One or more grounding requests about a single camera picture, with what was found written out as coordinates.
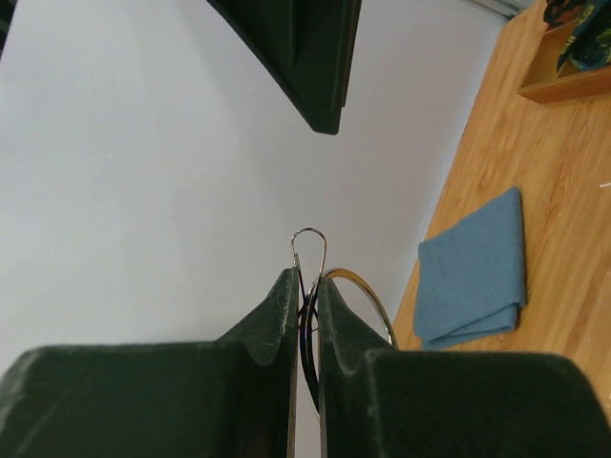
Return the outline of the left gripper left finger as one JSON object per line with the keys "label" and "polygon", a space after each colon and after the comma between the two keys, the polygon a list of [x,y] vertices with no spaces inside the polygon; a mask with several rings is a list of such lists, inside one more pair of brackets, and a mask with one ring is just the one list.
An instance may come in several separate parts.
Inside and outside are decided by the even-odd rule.
{"label": "left gripper left finger", "polygon": [[52,345],[1,380],[5,457],[290,457],[299,281],[209,342]]}

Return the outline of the folded blue cloth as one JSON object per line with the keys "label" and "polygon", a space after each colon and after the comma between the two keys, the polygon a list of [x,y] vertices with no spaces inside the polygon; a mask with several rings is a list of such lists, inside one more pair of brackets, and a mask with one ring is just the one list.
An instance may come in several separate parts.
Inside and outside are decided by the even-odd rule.
{"label": "folded blue cloth", "polygon": [[421,242],[418,258],[413,332],[423,350],[514,330],[527,302],[519,189]]}

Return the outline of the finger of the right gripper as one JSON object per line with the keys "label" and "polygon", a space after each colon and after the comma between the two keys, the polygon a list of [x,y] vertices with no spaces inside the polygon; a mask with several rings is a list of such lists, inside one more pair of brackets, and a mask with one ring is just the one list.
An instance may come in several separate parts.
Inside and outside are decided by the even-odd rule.
{"label": "finger of the right gripper", "polygon": [[337,135],[362,3],[219,0],[210,5],[263,64],[311,130]]}

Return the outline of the wooden compartment tray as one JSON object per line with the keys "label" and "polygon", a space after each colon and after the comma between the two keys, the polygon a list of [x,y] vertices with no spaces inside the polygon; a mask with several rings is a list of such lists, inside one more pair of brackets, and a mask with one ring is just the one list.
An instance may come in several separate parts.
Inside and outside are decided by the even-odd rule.
{"label": "wooden compartment tray", "polygon": [[570,61],[558,72],[557,62],[586,1],[548,1],[543,34],[518,93],[538,104],[551,104],[610,94],[610,65],[580,72]]}

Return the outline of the silver metal keyring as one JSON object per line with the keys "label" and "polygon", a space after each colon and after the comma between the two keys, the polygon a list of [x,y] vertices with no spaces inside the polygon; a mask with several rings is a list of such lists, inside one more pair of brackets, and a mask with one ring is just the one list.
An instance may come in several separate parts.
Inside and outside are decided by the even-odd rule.
{"label": "silver metal keyring", "polygon": [[[323,255],[319,273],[308,289],[305,288],[300,257],[295,247],[296,239],[303,233],[316,234],[323,242]],[[325,269],[327,260],[327,238],[320,230],[313,227],[305,227],[298,230],[291,237],[290,246],[293,264],[298,273],[299,285],[303,300],[302,306],[298,309],[300,361],[302,371],[305,376],[307,389],[316,411],[317,420],[320,420],[320,383],[318,369],[314,361],[314,332],[317,331],[317,328],[314,327],[313,321],[318,319],[319,316],[317,301],[319,297],[319,286],[321,280],[325,278],[339,278],[348,280],[352,284],[356,285],[369,299],[369,302],[383,324],[387,342],[397,348],[398,341],[390,322],[390,317],[387,314],[384,305],[380,301],[378,295],[374,292],[373,288],[360,275],[346,268]]]}

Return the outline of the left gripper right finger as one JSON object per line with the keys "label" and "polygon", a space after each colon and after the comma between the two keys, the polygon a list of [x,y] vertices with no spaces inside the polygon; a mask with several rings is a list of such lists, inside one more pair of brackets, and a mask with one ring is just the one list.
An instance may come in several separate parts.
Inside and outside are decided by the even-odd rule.
{"label": "left gripper right finger", "polygon": [[402,351],[319,286],[325,457],[606,457],[585,375],[553,354]]}

